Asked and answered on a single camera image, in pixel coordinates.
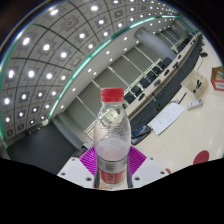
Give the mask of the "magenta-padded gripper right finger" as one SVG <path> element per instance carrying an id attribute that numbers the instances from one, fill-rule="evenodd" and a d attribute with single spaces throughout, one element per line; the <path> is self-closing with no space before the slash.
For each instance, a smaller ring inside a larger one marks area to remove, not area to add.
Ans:
<path id="1" fill-rule="evenodd" d="M 146 157 L 135 147 L 131 147 L 127 165 L 127 184 L 129 188 L 140 188 L 157 181 L 169 173 L 153 157 Z"/>

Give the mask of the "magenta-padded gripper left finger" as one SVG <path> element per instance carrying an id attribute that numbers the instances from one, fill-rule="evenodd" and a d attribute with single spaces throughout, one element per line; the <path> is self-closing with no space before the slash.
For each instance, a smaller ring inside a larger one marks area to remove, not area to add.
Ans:
<path id="1" fill-rule="evenodd" d="M 71 157 L 58 176 L 84 188 L 93 188 L 97 174 L 97 157 L 94 148 L 84 152 L 79 158 Z"/>

